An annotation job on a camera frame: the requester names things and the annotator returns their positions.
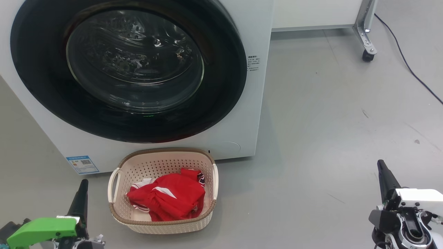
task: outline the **washing machine drum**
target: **washing machine drum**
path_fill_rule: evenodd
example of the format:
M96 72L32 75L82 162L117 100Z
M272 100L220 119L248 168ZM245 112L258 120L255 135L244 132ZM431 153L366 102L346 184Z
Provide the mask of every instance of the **washing machine drum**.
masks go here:
M11 52L25 86L54 115L126 142L210 128L246 81L239 34L214 0L26 0Z

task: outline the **black cable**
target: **black cable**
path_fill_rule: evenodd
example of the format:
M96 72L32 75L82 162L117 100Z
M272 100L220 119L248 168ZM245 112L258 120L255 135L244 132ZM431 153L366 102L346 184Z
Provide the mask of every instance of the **black cable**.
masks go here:
M377 249L378 246L381 247L381 245L389 245L389 243L388 242L384 242L384 241L377 242L375 244L375 246L374 246L374 249Z
M401 54L401 57L403 57L403 60L404 60L404 63L406 64L406 66L408 67L408 69L409 69L409 71L411 72L411 74L412 75L414 75L414 77L424 86L424 87L426 87L426 89L432 94L432 95L434 95L434 97L443 105L443 101L419 78L419 77L417 77L417 75L412 71L412 69L411 69L411 67L409 66L409 64L408 64L408 62L406 61L406 59L404 58L404 55L403 55L403 52L401 51L401 48L400 48L400 45L398 44L398 41L397 41L397 37L395 37L395 35L394 35L394 32L392 32L392 30L391 30L391 28L389 28L389 26L380 18L380 17L378 17L377 16L377 14L375 14L374 13L374 16L375 17L377 17L377 19L379 19L380 20L380 22L382 23L382 24L384 24L388 29L389 29L389 31L391 32L391 34L392 34L392 36L394 37L394 39L395 39L395 42L397 43L397 47L398 47L398 50L400 51L400 54Z

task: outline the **white washing machine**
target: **white washing machine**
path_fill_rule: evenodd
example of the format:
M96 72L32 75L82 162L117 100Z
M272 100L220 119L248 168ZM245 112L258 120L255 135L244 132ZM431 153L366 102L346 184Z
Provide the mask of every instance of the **white washing machine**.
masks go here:
M4 0L0 74L79 174L255 154L273 0Z

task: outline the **clothing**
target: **clothing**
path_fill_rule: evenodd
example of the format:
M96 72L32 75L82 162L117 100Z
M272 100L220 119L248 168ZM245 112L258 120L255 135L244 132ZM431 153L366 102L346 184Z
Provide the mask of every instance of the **clothing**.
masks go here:
M203 209L204 175L182 168L181 174L163 175L149 184L137 183L126 195L132 205L148 211L153 222L195 218Z

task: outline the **white basket handle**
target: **white basket handle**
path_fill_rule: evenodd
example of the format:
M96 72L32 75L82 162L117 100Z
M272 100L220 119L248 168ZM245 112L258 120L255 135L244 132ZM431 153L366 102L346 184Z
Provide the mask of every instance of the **white basket handle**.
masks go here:
M212 169L212 175L213 175L213 182L214 182L214 200L217 200L217 195L218 195L218 169L217 169L217 165L215 165L215 163L212 164L212 166L214 167Z
M118 178L117 178L117 185L115 186L115 193L114 196L112 195L112 185L114 185L114 180L115 180L115 176L118 174ZM118 185L120 184L120 168L116 168L114 170L114 172L112 172L111 174L111 178L109 178L109 183L108 183L108 201L110 203L115 203L115 199L117 197L117 190L118 190Z

